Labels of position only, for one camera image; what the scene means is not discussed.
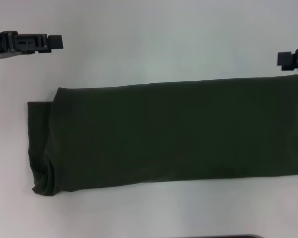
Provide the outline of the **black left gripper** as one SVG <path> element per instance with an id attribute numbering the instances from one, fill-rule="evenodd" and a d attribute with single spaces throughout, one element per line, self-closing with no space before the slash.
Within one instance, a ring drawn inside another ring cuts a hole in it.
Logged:
<path id="1" fill-rule="evenodd" d="M 17 56 L 18 52 L 15 48 L 20 50 L 22 55 L 31 55 L 51 53 L 52 50 L 64 47 L 61 35 L 18 34 L 17 31 L 0 32 L 0 59 Z"/>

